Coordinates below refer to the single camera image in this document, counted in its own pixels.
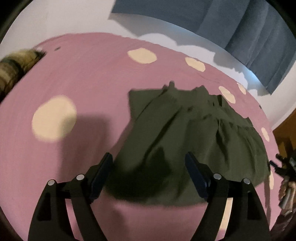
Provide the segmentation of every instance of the polka dot tablecloth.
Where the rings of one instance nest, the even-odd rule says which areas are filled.
[[[47,55],[0,105],[0,206],[28,239],[31,218],[50,179],[70,181],[96,165],[105,152],[116,156],[131,129],[128,92],[204,85],[249,117],[270,160],[278,152],[264,112],[245,88],[211,65],[159,45],[112,34],[67,34],[37,47]],[[256,190],[272,226],[280,210],[281,179],[271,175]],[[75,237],[82,240],[70,202]],[[102,192],[92,210],[108,240],[190,240],[206,204],[143,207]],[[223,237],[227,216],[217,239]]]

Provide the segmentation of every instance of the wrinkled cloth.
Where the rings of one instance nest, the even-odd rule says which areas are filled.
[[[264,143],[249,118],[204,86],[129,92],[133,128],[114,160],[106,190],[117,199],[145,205],[188,206],[198,196],[184,164],[191,151],[213,173],[249,178],[257,186],[269,176]]]

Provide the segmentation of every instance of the pink table surface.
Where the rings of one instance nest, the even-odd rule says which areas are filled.
[[[227,88],[236,98],[230,105],[249,117],[261,135],[270,160],[278,148],[269,122],[257,101],[244,95],[235,80],[211,65],[199,72],[189,67],[185,54],[165,47],[106,33],[67,34],[38,45],[47,55],[20,81],[0,105],[0,206],[16,232],[28,239],[31,218],[50,179],[69,181],[85,173],[109,151],[116,156],[130,129],[128,96],[132,88],[162,88],[170,81],[179,89],[204,85],[210,94]],[[146,48],[157,61],[140,64],[129,58],[129,50]],[[46,143],[32,133],[37,108],[56,95],[66,95],[77,108],[77,122],[64,139]],[[261,133],[264,127],[270,141]],[[256,190],[270,227],[279,215],[281,179],[274,175]],[[76,238],[82,240],[73,210],[69,217]],[[206,209],[191,207],[144,207],[118,201],[102,192],[92,210],[108,240],[190,240]],[[220,232],[217,238],[223,237]]]

